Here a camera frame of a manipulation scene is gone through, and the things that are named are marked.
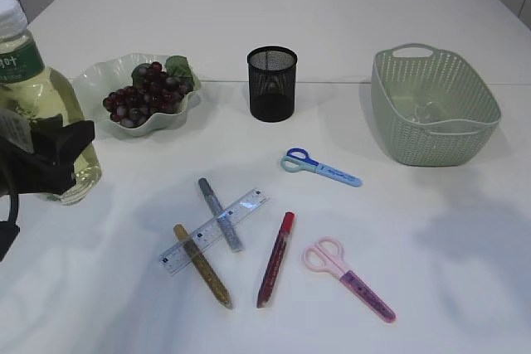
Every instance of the white bowl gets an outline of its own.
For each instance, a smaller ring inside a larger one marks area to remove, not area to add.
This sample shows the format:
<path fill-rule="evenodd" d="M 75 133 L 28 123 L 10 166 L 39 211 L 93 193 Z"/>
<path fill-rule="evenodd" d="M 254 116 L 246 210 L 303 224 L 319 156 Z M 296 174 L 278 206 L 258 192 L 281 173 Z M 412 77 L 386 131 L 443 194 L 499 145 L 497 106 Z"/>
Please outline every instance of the white bowl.
<path fill-rule="evenodd" d="M 168 57 L 133 53 L 114 60 L 99 62 L 88 68 L 72 81 L 85 118 L 93 120 L 99 129 L 118 137 L 123 136 L 124 133 L 136 137 L 143 136 L 152 130 L 167 128 L 180 119 L 185 120 L 189 108 L 189 100 L 201 88 L 201 82 L 193 73 L 193 91 L 184 96 L 183 101 L 178 106 L 177 113 L 153 114 L 145 124 L 137 128 L 127 129 L 113 122 L 110 120 L 109 111 L 103 106 L 103 100 L 110 92 L 132 84 L 131 72 L 133 72 L 135 66 L 143 62 L 151 63 L 153 61 L 158 61 L 164 65 Z"/>

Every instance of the scissors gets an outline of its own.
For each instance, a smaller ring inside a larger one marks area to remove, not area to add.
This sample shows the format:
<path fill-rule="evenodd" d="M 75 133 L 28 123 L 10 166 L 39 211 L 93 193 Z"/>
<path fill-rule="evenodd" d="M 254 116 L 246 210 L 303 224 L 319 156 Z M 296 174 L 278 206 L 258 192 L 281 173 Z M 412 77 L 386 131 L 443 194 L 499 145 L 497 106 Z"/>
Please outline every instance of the scissors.
<path fill-rule="evenodd" d="M 334 255 L 330 253 L 323 243 L 328 242 L 335 246 L 337 253 Z M 302 260 L 306 267 L 310 270 L 321 273 L 326 272 L 332 274 L 339 279 L 341 284 L 345 285 L 348 290 L 358 296 L 365 304 L 367 304 L 383 321 L 393 322 L 397 319 L 395 313 L 381 300 L 351 269 L 343 260 L 343 246 L 341 243 L 331 236 L 324 236 L 314 244 L 308 246 L 302 254 Z M 315 264 L 310 259 L 310 255 L 316 255 L 321 264 Z"/>
<path fill-rule="evenodd" d="M 295 155 L 296 153 L 302 153 L 304 157 L 300 158 Z M 338 182 L 344 182 L 345 184 L 349 184 L 353 187 L 360 187 L 362 185 L 362 181 L 359 178 L 351 176 L 345 172 L 341 172 L 338 169 L 334 169 L 331 166 L 325 165 L 324 163 L 319 163 L 310 158 L 308 151 L 303 148 L 290 149 L 288 153 L 280 160 L 280 165 L 284 170 L 291 173 L 307 170 L 309 172 L 331 178 Z"/>

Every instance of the glitter glue pen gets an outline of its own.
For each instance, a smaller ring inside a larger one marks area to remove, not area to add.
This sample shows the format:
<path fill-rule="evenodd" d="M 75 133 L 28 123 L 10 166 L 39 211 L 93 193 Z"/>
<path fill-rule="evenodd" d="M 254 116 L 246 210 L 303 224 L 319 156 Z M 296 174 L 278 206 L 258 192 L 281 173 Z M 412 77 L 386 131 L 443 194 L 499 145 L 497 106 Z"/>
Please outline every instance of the glitter glue pen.
<path fill-rule="evenodd" d="M 265 270 L 264 279 L 258 292 L 258 299 L 256 300 L 256 307 L 264 307 L 270 300 L 273 294 L 273 288 L 275 287 L 276 277 L 280 271 L 280 265 L 284 258 L 286 246 L 288 245 L 288 238 L 290 237 L 291 228 L 295 221 L 295 213 L 290 211 L 286 212 L 282 225 L 280 226 L 279 234 L 276 236 L 275 245 L 271 251 L 269 263 Z"/>
<path fill-rule="evenodd" d="M 188 238 L 187 231 L 180 224 L 173 227 L 173 232 L 179 241 Z M 217 301 L 227 308 L 232 308 L 231 296 L 227 288 L 225 288 L 223 282 L 217 277 L 212 266 L 205 259 L 205 256 L 202 255 L 196 243 L 193 240 L 188 240 L 183 244 L 183 247 L 188 256 L 190 256 L 190 259 L 192 259 L 193 265 L 195 265 L 197 271 L 207 283 L 208 288 L 214 293 Z"/>
<path fill-rule="evenodd" d="M 219 203 L 219 200 L 217 199 L 216 194 L 214 194 L 212 187 L 210 187 L 210 184 L 208 184 L 207 179 L 200 178 L 198 184 L 212 214 L 217 216 L 222 213 L 223 206 L 221 203 Z M 217 224 L 219 225 L 219 229 L 222 231 L 223 236 L 225 237 L 225 240 L 227 241 L 231 250 L 233 252 L 239 252 L 243 250 L 243 244 L 241 243 L 240 238 L 236 234 L 236 231 L 234 230 L 234 227 L 227 216 L 219 217 L 217 219 Z"/>

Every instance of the cable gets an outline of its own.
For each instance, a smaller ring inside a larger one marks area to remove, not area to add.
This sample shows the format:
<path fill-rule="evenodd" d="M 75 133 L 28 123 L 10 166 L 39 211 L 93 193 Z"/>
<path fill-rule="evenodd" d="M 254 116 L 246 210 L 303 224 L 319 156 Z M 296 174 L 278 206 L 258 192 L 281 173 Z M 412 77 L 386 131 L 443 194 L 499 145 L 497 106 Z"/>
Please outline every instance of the cable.
<path fill-rule="evenodd" d="M 0 153 L 0 172 L 3 174 L 3 178 L 6 181 L 7 185 L 7 191 L 9 193 L 9 217 L 7 218 L 7 222 L 15 225 L 17 223 L 18 218 L 18 206 L 19 206 L 19 199 L 18 199 L 18 191 L 17 186 L 15 186 L 15 182 L 13 181 L 13 177 L 11 172 L 9 172 L 9 169 L 7 168 L 7 164 L 5 162 L 4 156 Z"/>

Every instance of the ruler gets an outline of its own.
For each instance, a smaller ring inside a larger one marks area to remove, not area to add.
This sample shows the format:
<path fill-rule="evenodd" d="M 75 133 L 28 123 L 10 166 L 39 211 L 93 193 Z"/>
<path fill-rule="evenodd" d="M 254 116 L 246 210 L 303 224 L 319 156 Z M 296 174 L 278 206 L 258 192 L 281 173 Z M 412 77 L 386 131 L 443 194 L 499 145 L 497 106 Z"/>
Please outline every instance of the ruler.
<path fill-rule="evenodd" d="M 187 240 L 178 242 L 162 253 L 158 257 L 158 262 L 170 273 L 170 275 L 175 275 L 179 270 L 192 261 L 190 256 L 184 251 L 183 246 L 186 242 L 193 240 L 200 250 L 198 253 L 204 252 L 223 236 L 222 230 L 217 224 L 217 219 L 226 217 L 231 222 L 232 226 L 236 227 L 241 221 L 256 211 L 268 200 L 269 198 L 264 195 L 261 189 L 254 188 L 250 190 L 222 213 L 191 232 Z"/>

